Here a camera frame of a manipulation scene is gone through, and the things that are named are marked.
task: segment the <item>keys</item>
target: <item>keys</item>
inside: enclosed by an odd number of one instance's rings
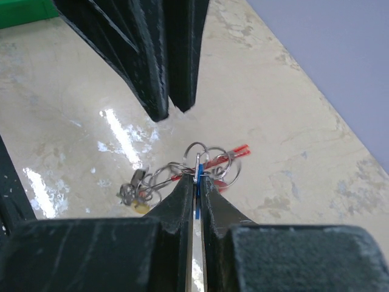
[[[137,204],[142,203],[141,193],[137,189],[141,185],[147,171],[147,169],[137,169],[131,178],[131,182],[129,184],[122,184],[119,190],[119,197],[122,198],[124,205],[130,206],[134,200],[136,200]]]

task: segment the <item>marble floor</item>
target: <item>marble floor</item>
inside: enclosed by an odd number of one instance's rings
[[[141,216],[116,196],[135,169],[249,144],[241,212],[356,224],[389,257],[388,175],[245,0],[212,0],[196,105],[161,123],[59,18],[0,30],[0,133],[38,218]]]

